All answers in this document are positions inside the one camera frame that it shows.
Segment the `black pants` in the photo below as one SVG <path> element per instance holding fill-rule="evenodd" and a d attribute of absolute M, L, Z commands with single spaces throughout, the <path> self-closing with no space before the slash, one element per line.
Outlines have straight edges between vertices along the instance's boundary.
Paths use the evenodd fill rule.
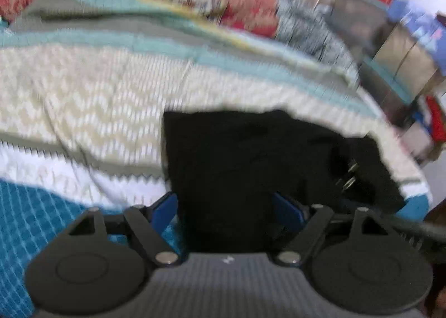
<path fill-rule="evenodd" d="M 167 111 L 163 132 L 190 252 L 274 248 L 275 196 L 338 213 L 394 214 L 405 204 L 373 138 L 346 138 L 282 110 Z"/>

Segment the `striped chevron bed cover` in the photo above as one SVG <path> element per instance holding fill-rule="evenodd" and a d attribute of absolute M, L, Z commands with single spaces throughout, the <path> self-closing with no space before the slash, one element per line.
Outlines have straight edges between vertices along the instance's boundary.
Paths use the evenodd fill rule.
<path fill-rule="evenodd" d="M 282 108 L 370 136 L 405 215 L 432 205 L 347 51 L 320 61 L 161 0 L 35 0 L 1 30 L 1 315 L 30 316 L 25 266 L 83 208 L 151 205 L 166 193 L 166 109 L 218 107 Z"/>

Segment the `red and white clothes pile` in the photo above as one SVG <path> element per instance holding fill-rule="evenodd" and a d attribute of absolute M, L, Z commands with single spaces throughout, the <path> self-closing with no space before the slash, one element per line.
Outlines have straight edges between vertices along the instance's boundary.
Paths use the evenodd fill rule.
<path fill-rule="evenodd" d="M 436 161 L 445 149 L 445 113 L 437 99 L 431 94 L 422 94 L 416 99 L 415 120 L 427 132 L 430 146 L 424 159 Z"/>

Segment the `stacked storage boxes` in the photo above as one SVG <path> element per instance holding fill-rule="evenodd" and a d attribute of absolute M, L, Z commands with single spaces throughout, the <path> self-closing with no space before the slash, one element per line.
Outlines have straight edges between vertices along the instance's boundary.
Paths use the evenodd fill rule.
<path fill-rule="evenodd" d="M 413 103 L 445 81 L 430 54 L 379 0 L 335 0 L 326 17 L 358 64 L 360 83 L 394 125 L 409 117 Z"/>

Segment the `blue cloth on boxes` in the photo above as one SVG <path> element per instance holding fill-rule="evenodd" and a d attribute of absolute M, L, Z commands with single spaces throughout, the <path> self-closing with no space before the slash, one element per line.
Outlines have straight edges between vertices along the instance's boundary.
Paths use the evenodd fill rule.
<path fill-rule="evenodd" d="M 445 26 L 408 0 L 394 0 L 387 14 L 392 22 L 403 26 L 430 54 L 442 76 L 445 76 Z"/>

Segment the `red floral patchwork quilt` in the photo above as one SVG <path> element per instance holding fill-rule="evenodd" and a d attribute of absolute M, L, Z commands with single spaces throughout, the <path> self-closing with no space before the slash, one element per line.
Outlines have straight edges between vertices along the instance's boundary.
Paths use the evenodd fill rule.
<path fill-rule="evenodd" d="M 238 73 L 354 84 L 358 68 L 297 0 L 34 0 L 1 31 L 1 74 L 81 64 L 144 78 Z"/>

